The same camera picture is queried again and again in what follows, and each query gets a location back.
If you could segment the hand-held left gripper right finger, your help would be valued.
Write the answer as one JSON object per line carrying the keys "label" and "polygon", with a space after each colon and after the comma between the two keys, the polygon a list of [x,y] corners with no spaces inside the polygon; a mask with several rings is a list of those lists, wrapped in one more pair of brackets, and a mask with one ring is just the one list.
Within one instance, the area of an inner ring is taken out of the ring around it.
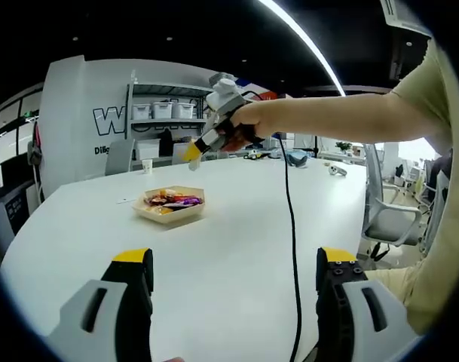
{"label": "hand-held left gripper right finger", "polygon": [[351,253],[317,251],[316,291],[316,361],[402,361],[418,342],[404,305]]}

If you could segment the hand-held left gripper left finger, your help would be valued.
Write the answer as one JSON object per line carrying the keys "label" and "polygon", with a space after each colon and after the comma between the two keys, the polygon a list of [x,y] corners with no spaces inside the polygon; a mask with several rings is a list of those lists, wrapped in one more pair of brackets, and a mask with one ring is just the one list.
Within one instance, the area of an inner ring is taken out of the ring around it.
{"label": "hand-held left gripper left finger", "polygon": [[64,361],[150,361],[153,252],[128,250],[60,308],[47,340]]}

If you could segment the person's right hand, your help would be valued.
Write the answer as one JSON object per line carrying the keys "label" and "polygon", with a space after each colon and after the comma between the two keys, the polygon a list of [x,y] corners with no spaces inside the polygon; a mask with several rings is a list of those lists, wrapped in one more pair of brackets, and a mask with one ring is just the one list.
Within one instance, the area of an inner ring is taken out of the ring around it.
{"label": "person's right hand", "polygon": [[271,136],[277,131],[277,121],[271,114],[276,101],[246,104],[236,110],[231,117],[234,132],[227,138],[222,151],[233,152],[253,143],[253,139]]}

